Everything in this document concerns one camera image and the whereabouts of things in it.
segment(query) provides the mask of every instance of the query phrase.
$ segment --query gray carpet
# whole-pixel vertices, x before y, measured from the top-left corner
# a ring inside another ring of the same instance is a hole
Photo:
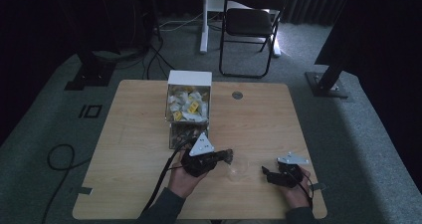
[[[273,59],[269,74],[260,80],[222,77],[218,72],[219,32],[210,29],[208,53],[201,55],[200,31],[199,26],[162,31],[161,56],[179,70],[212,72],[213,81],[217,82],[289,86],[316,174],[327,186],[323,197],[328,214],[320,223],[422,223],[421,193],[357,77],[341,74],[340,82],[350,95],[345,101],[316,98],[312,94],[305,72],[325,71],[325,66],[313,63],[330,27],[282,24],[278,37],[283,54]],[[155,37],[152,43],[158,49]],[[244,47],[234,53],[247,49]],[[252,72],[264,67],[265,53],[248,52],[247,57],[240,60],[230,58],[230,53],[226,53],[225,60],[228,68],[241,64]],[[98,54],[115,57],[107,52]],[[42,223],[49,200],[65,175],[64,171],[49,168],[49,150],[57,144],[68,143],[75,148],[75,164],[90,158],[118,83],[125,79],[145,79],[145,67],[152,55],[150,52],[143,60],[118,64],[108,87],[88,87],[79,92],[64,91],[66,83],[78,71],[78,57],[70,57],[57,69],[0,148],[0,223]],[[154,61],[149,73],[152,80],[166,80],[160,66],[168,74],[163,61]],[[96,105],[103,106],[99,117],[80,117],[83,106]],[[70,150],[60,149],[52,159],[57,166],[67,166]],[[73,218],[77,189],[87,170],[85,164],[70,171],[52,203],[46,223],[130,223],[130,220]]]

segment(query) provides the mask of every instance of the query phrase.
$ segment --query wire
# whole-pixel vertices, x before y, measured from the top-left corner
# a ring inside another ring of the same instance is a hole
[[[158,54],[158,56],[165,62],[165,64],[167,64],[167,66],[169,67],[169,68],[171,68],[171,69],[173,69],[173,70],[176,70],[174,67],[172,67],[167,61],[165,61],[165,59],[161,56],[161,54],[159,54],[159,50],[157,51],[157,50],[155,50],[155,48],[153,48],[152,46],[151,46],[151,48]]]
[[[307,193],[307,191],[305,190],[305,188],[301,185],[301,183],[288,171],[286,170],[286,173],[295,180],[295,182],[298,184],[299,188],[305,193],[305,195],[307,196],[308,199],[308,203],[310,204],[310,208],[313,209],[314,208],[314,203],[313,203],[313,199],[314,199],[314,185],[311,182],[310,178],[308,176],[306,176],[302,171],[301,174],[302,176],[305,176],[307,178],[307,180],[311,183],[311,188],[310,190],[313,192],[313,195],[310,196],[309,193]]]
[[[52,157],[53,153],[59,147],[67,147],[72,152],[71,161],[69,162],[69,164],[68,164],[67,167],[57,167],[57,166],[55,166],[55,165],[52,164],[51,157]],[[71,145],[69,145],[69,144],[65,144],[65,143],[64,144],[59,144],[59,145],[54,146],[52,149],[50,149],[50,151],[49,151],[49,153],[47,155],[47,163],[48,163],[49,167],[51,169],[55,170],[55,171],[66,171],[66,172],[65,172],[65,175],[63,176],[62,180],[60,181],[59,185],[57,186],[55,192],[53,193],[53,196],[50,198],[49,203],[47,204],[46,210],[44,211],[43,221],[41,223],[43,223],[43,224],[46,223],[47,215],[48,215],[48,213],[50,211],[51,205],[52,205],[54,199],[56,198],[57,193],[62,188],[63,183],[65,182],[66,178],[69,175],[69,172],[72,169],[76,168],[76,167],[82,166],[85,163],[90,162],[91,161],[91,158],[88,158],[88,159],[86,159],[86,160],[84,160],[84,161],[82,161],[82,162],[80,162],[80,163],[78,163],[76,165],[74,165],[74,160],[75,160],[75,149]]]
[[[133,8],[133,34],[132,38],[130,39],[129,45],[131,46],[134,41],[134,37],[136,36],[136,9],[134,8],[134,3],[132,1],[132,8]]]
[[[145,73],[146,73],[145,60],[142,60],[142,67],[143,67],[143,70],[142,70],[142,77],[141,78],[144,80]]]
[[[184,165],[181,165],[181,166],[177,166],[177,167],[169,167],[169,168],[167,169],[167,171],[168,171],[168,170],[177,169],[177,168],[180,168],[180,167],[185,167],[185,166],[184,166]]]
[[[204,14],[204,13],[200,13],[199,15],[197,15],[196,17],[194,17],[193,19],[188,20],[188,21],[168,21],[168,22],[166,22],[166,23],[163,23],[163,24],[161,24],[161,25],[159,26],[159,28],[161,28],[161,27],[163,27],[163,26],[166,26],[166,25],[168,25],[168,24],[171,24],[171,23],[182,23],[182,24],[181,24],[181,25],[179,25],[179,26],[177,26],[176,28],[173,28],[173,29],[170,29],[170,30],[162,30],[162,29],[161,29],[160,31],[161,31],[161,32],[173,32],[173,31],[176,31],[177,29],[179,29],[179,28],[181,28],[181,27],[183,27],[183,26],[185,26],[185,25],[187,25],[187,24],[189,24],[189,23],[195,22],[197,18],[199,18],[200,16],[202,16],[202,14]],[[208,19],[208,21],[212,21],[212,20],[214,20],[214,18],[215,18],[215,17],[217,17],[217,16],[219,16],[219,14],[220,14],[220,13],[217,13],[215,16],[213,16],[212,18]]]
[[[214,31],[221,31],[221,27],[217,27],[215,25],[208,24],[208,27]]]
[[[161,62],[159,61],[159,59],[157,61],[159,69],[161,70],[162,74],[164,74],[165,80],[168,80],[167,74],[165,74],[164,70],[162,69]]]
[[[140,57],[144,57],[148,52],[148,47],[141,47],[137,48],[136,51],[133,53],[127,54],[127,55],[120,55],[115,58],[106,58],[99,55],[96,55],[96,57],[99,60],[105,61],[105,62],[114,62],[114,63],[120,63],[120,62],[128,62],[128,61],[134,61]]]
[[[177,153],[178,151],[180,151],[180,149],[181,149],[184,145],[186,145],[186,143],[188,143],[188,142],[190,142],[190,141],[192,141],[192,139],[188,139],[188,140],[186,140],[186,141],[184,141],[184,142],[180,143],[180,144],[179,144],[179,145],[178,145],[178,146],[174,149],[173,154],[171,154],[171,156],[167,159],[167,162],[165,163],[164,168],[162,169],[161,174],[159,175],[159,178],[158,178],[157,184],[155,185],[155,189],[154,189],[154,191],[152,192],[152,195],[151,195],[151,197],[149,198],[149,201],[146,203],[145,207],[143,208],[142,213],[143,213],[143,212],[145,212],[146,210],[148,210],[148,209],[149,209],[149,207],[151,206],[152,202],[155,200],[155,196],[156,196],[156,195],[157,195],[157,193],[158,193],[158,190],[159,190],[159,188],[160,188],[160,186],[161,186],[162,180],[164,179],[165,174],[167,173],[167,171],[168,171],[168,170],[170,170],[170,168],[169,168],[169,167],[170,167],[171,162],[172,162],[172,161],[173,161],[173,159],[174,159],[174,156],[176,155],[176,153]]]
[[[164,40],[161,40],[160,46],[158,48],[158,51],[161,50],[161,48],[162,48],[163,45],[164,45]],[[152,64],[152,62],[155,60],[155,58],[158,55],[158,51],[155,50],[152,46],[151,46],[151,48],[155,51],[155,54],[152,56],[151,60],[148,63],[148,66],[146,67],[146,79],[147,80],[149,80],[149,69],[151,68],[151,64]]]
[[[136,66],[136,65],[137,65],[137,64],[139,64],[140,62],[143,62],[143,60],[145,60],[145,57],[142,57],[141,59],[139,59],[138,61],[136,61],[136,62],[134,62],[134,63],[132,63],[132,64],[130,64],[130,65],[127,65],[127,66],[125,66],[125,67],[116,67],[115,69],[116,69],[116,70],[123,70],[123,69],[131,68],[131,67]]]

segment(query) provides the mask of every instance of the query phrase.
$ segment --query black cable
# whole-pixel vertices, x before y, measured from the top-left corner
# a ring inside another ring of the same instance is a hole
[[[161,62],[159,60],[157,60],[157,61],[158,61],[159,69],[161,70],[162,74],[164,74],[165,80],[168,80],[168,76],[167,76],[167,74],[165,74],[164,69],[161,66]]]
[[[158,51],[159,51],[159,50],[161,50],[161,48],[162,48],[163,44],[164,44],[164,41],[163,41],[163,40],[161,40],[161,43],[160,43],[160,46],[159,46]],[[156,58],[156,57],[157,57],[157,55],[158,55],[158,51],[157,51],[157,50],[155,50],[152,46],[151,46],[151,48],[155,51],[155,54],[152,56],[151,60],[149,61],[148,66],[147,66],[147,68],[146,68],[146,79],[147,79],[147,80],[149,80],[149,69],[151,68],[151,64],[152,64],[152,62],[155,60],[155,58]]]
[[[71,152],[72,152],[71,161],[69,162],[67,167],[56,167],[51,162],[51,157],[52,157],[54,151],[56,151],[59,147],[67,147],[67,148],[71,149]],[[43,221],[41,223],[43,223],[43,224],[46,223],[47,214],[49,213],[50,207],[51,207],[54,199],[56,198],[57,193],[62,188],[63,183],[65,182],[66,178],[68,177],[69,172],[76,167],[82,166],[85,163],[90,162],[91,158],[88,158],[88,159],[86,159],[86,160],[84,160],[84,161],[82,161],[82,162],[80,162],[76,165],[74,165],[74,160],[75,160],[75,149],[69,144],[65,144],[65,143],[59,144],[59,145],[54,146],[52,149],[50,149],[49,154],[47,155],[47,163],[48,163],[49,167],[53,170],[56,170],[56,171],[66,171],[66,172],[65,172],[65,175],[63,176],[62,180],[60,181],[59,185],[57,186],[55,192],[53,193],[53,196],[50,198],[49,203],[47,204],[46,210],[44,211]]]
[[[221,31],[221,27],[215,25],[208,24],[208,27],[214,31]]]
[[[308,176],[306,176],[302,171],[301,171],[301,174],[302,174],[302,176],[305,176],[306,178],[307,178],[307,180],[311,183],[311,188],[310,188],[310,190],[313,192],[313,195],[312,196],[310,196],[310,194],[309,193],[307,193],[307,191],[305,190],[305,188],[301,185],[301,183],[288,171],[288,170],[286,170],[286,172],[287,172],[287,174],[288,175],[290,175],[291,176],[291,178],[292,179],[294,179],[295,180],[295,182],[298,184],[298,186],[299,186],[299,188],[305,193],[305,195],[307,196],[307,199],[308,199],[308,203],[310,204],[310,208],[311,209],[313,209],[314,208],[314,202],[313,202],[313,199],[314,199],[314,185],[313,185],[313,183],[311,182],[311,180],[310,180],[310,178],[308,177]]]
[[[162,169],[161,174],[159,175],[159,178],[158,178],[157,184],[155,185],[154,191],[152,192],[151,197],[149,198],[148,202],[146,203],[145,207],[143,208],[142,213],[143,213],[143,212],[145,212],[146,210],[148,210],[148,209],[149,209],[149,207],[151,206],[152,202],[155,200],[155,197],[156,197],[156,195],[157,195],[157,193],[158,193],[158,190],[159,190],[159,188],[161,187],[162,180],[164,179],[165,174],[167,173],[167,171],[168,171],[168,170],[170,170],[169,166],[170,166],[171,162],[173,161],[174,156],[176,155],[176,153],[177,153],[178,151],[180,151],[180,149],[181,149],[184,145],[186,145],[186,144],[187,144],[188,142],[190,142],[190,141],[192,141],[192,139],[188,139],[188,140],[186,140],[186,141],[184,141],[184,142],[180,143],[180,144],[179,144],[179,145],[178,145],[178,146],[174,149],[173,154],[171,154],[171,156],[167,159],[167,162],[165,163],[164,168]]]
[[[162,41],[162,37],[161,37],[161,32],[159,29],[159,24],[158,24],[158,9],[157,9],[157,5],[156,5],[156,1],[155,0],[151,0],[151,5],[152,5],[152,13],[153,13],[153,18],[154,18],[154,23],[156,26],[156,32],[157,32],[157,37],[158,37],[158,41]]]
[[[116,70],[123,70],[123,69],[131,68],[131,67],[136,66],[138,63],[143,62],[143,60],[145,60],[145,57],[142,57],[141,59],[139,59],[139,61],[133,62],[130,65],[127,65],[125,67],[116,67],[115,69]]]
[[[142,77],[141,78],[144,80],[145,73],[146,73],[145,59],[142,60],[142,67],[143,67],[143,70],[142,70]]]
[[[127,54],[127,55],[120,55],[115,58],[106,58],[99,55],[96,55],[96,57],[104,62],[114,62],[114,63],[121,63],[121,62],[130,62],[134,61],[140,57],[144,57],[148,51],[148,47],[139,47],[136,48],[136,51],[133,53]]]
[[[171,66],[162,56],[161,56],[161,54],[159,54],[159,51],[161,50],[161,48],[157,51],[157,50],[155,50],[155,48],[153,48],[152,46],[151,46],[151,48],[158,54],[158,56],[162,59],[162,61],[164,61],[164,63],[170,68],[170,69],[172,69],[172,70],[177,70],[177,69],[175,69],[173,66]]]
[[[105,6],[105,8],[107,7],[106,5],[106,0],[102,0],[103,1],[103,5]],[[132,36],[131,39],[129,41],[129,46],[131,47],[134,39],[136,37],[136,9],[135,9],[135,5],[134,5],[135,0],[131,0],[131,5],[132,5],[132,12],[133,12],[133,32],[132,32]],[[110,15],[108,12],[108,9],[105,9],[105,13],[106,16],[108,17],[108,20],[110,20]],[[143,55],[145,55],[145,48],[137,48],[138,51],[126,55],[126,56],[119,56],[118,58],[104,58],[101,56],[97,56],[100,60],[106,61],[106,62],[115,62],[115,63],[120,63],[120,62],[126,62],[126,61],[132,61],[135,60]]]

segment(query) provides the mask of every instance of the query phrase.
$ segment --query person's left hand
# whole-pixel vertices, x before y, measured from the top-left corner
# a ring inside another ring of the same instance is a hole
[[[194,177],[187,173],[182,166],[180,160],[183,157],[184,150],[180,151],[178,162],[173,163],[171,169],[170,180],[168,181],[168,189],[181,198],[188,197],[196,185],[207,175],[204,173],[199,177]]]

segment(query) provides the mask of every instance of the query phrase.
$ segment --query black stand base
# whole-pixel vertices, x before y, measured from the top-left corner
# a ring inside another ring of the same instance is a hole
[[[84,87],[106,87],[111,79],[115,63],[102,63],[102,69],[95,75],[90,74],[87,67],[82,65],[74,80],[68,82],[65,91],[82,91]]]
[[[323,73],[307,72],[305,75],[307,76],[308,83],[310,84],[315,97],[348,98],[348,94],[344,90],[340,80],[337,80],[331,89],[325,90],[321,89],[318,85]]]

